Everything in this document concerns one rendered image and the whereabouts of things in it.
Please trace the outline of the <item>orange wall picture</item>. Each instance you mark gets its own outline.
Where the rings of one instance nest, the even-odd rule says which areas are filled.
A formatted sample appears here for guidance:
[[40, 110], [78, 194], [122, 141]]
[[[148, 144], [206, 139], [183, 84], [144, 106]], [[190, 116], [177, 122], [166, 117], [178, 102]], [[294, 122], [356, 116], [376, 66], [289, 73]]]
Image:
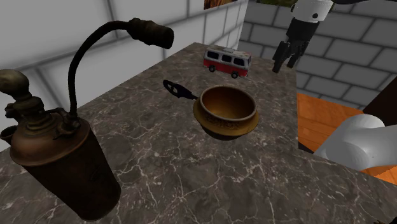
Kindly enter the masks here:
[[222, 6], [235, 1], [237, 0], [204, 0], [204, 10]]

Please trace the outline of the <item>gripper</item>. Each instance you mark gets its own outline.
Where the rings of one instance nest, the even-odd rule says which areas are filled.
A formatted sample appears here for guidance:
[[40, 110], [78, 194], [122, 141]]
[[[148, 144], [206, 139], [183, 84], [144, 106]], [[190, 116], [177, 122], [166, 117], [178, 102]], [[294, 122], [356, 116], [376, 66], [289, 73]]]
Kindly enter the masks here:
[[287, 66], [293, 68], [297, 60], [305, 53], [319, 22], [304, 22], [293, 18], [287, 30], [287, 42], [281, 41], [272, 57], [274, 66], [272, 71], [278, 73], [284, 61], [289, 58]]

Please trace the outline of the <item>red and white toy bus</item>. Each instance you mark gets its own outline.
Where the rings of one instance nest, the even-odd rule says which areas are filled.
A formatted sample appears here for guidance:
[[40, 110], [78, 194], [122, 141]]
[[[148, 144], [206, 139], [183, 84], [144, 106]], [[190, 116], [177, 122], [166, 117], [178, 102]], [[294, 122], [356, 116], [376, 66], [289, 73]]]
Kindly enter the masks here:
[[233, 79], [248, 77], [252, 55], [247, 52], [211, 45], [205, 49], [203, 65], [210, 72], [228, 73]]

